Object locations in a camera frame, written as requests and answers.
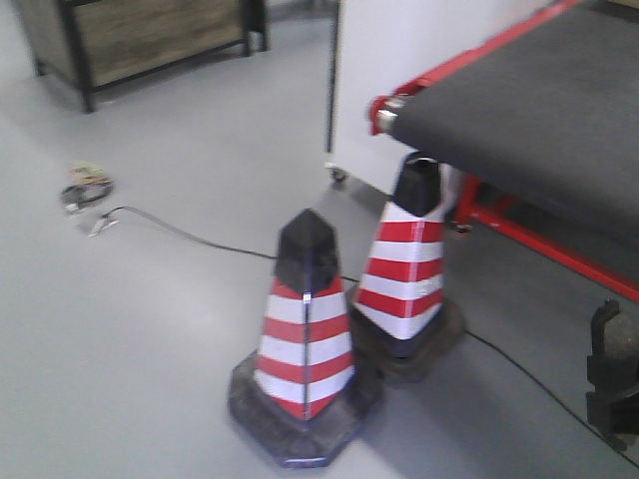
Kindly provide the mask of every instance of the conveyor belt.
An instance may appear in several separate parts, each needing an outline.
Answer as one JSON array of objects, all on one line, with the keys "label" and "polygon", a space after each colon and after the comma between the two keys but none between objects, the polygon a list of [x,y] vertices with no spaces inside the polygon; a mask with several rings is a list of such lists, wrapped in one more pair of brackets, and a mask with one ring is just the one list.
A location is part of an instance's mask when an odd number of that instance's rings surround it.
[{"label": "conveyor belt", "polygon": [[420,92],[390,133],[639,246],[639,11],[584,1]]}]

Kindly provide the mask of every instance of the epoxy floor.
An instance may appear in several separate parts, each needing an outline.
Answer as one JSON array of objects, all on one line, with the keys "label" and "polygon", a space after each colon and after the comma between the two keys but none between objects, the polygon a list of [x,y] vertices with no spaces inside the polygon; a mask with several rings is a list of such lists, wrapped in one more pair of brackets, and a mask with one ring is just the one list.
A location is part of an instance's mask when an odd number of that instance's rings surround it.
[{"label": "epoxy floor", "polygon": [[[0,0],[0,478],[635,478],[637,470],[500,355],[466,337],[383,403],[327,469],[291,471],[231,421],[231,369],[258,343],[272,264],[122,213],[87,239],[58,202],[77,161],[204,238],[275,251],[306,207],[358,277],[384,196],[335,188],[322,152],[330,17],[278,7],[273,50],[229,51],[101,94],[33,75]],[[634,272],[636,252],[549,225]],[[484,228],[446,241],[446,290],[469,327],[585,418],[589,320],[605,288]],[[621,300],[629,313],[639,307]],[[639,461],[639,446],[628,456]]]}]

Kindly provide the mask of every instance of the red frame leg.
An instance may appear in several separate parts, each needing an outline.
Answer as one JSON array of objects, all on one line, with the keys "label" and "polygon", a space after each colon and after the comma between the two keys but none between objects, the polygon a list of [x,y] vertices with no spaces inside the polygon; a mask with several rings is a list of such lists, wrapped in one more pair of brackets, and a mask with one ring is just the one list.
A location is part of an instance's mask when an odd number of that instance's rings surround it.
[{"label": "red frame leg", "polygon": [[476,220],[599,282],[616,293],[639,302],[639,282],[622,276],[563,244],[548,239],[507,218],[504,215],[505,212],[517,201],[517,197],[513,195],[504,195],[491,207],[480,204],[477,201],[477,193],[481,185],[482,181],[477,177],[468,177],[466,180],[455,215],[455,222],[460,233],[469,232],[470,220]]}]

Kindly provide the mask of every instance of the red and white striped traffic cone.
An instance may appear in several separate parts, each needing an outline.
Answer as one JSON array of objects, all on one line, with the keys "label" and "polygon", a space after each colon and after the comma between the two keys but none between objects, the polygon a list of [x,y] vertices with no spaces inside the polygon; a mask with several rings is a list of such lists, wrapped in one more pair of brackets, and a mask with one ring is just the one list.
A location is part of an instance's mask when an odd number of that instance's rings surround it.
[{"label": "red and white striped traffic cone", "polygon": [[355,343],[389,375],[421,377],[463,332],[460,311],[443,297],[440,191],[439,164],[408,156],[353,292]]},{"label": "red and white striped traffic cone", "polygon": [[354,374],[341,278],[313,296],[275,279],[258,349],[256,383],[282,409],[308,420],[327,407]]},{"label": "red and white striped traffic cone", "polygon": [[231,413],[281,465],[319,467],[380,392],[352,351],[333,230],[304,210],[281,232],[262,339],[234,369]]}]

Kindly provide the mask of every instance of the black bracket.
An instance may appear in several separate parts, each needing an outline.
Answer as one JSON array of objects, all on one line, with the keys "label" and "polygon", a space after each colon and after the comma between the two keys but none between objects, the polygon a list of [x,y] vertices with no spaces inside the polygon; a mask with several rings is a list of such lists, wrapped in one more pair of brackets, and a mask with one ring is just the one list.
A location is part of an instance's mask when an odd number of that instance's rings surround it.
[{"label": "black bracket", "polygon": [[639,321],[608,300],[591,322],[588,356],[588,422],[615,449],[624,451],[639,434]]}]

